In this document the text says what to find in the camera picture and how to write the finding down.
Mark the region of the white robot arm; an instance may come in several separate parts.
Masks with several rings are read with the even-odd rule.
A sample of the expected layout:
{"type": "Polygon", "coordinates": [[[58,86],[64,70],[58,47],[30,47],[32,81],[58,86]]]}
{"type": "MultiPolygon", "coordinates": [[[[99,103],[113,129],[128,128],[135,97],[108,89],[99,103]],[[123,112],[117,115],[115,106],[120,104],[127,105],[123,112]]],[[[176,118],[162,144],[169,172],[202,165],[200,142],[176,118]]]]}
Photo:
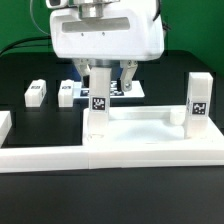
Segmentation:
{"type": "Polygon", "coordinates": [[[45,0],[52,10],[50,33],[60,58],[87,75],[93,60],[118,61],[121,89],[132,88],[139,61],[164,51],[160,0],[45,0]]]}

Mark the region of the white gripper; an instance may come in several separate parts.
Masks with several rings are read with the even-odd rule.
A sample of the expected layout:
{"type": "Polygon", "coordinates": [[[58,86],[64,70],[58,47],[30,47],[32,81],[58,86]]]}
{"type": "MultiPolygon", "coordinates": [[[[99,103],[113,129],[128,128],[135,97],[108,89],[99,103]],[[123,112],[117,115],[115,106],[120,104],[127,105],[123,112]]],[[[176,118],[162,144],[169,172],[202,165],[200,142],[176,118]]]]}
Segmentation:
{"type": "Polygon", "coordinates": [[[98,18],[83,18],[76,6],[56,9],[50,15],[53,49],[60,58],[74,59],[82,77],[90,75],[88,59],[122,60],[121,89],[131,91],[137,61],[164,51],[159,6],[159,0],[110,0],[98,18]]]}

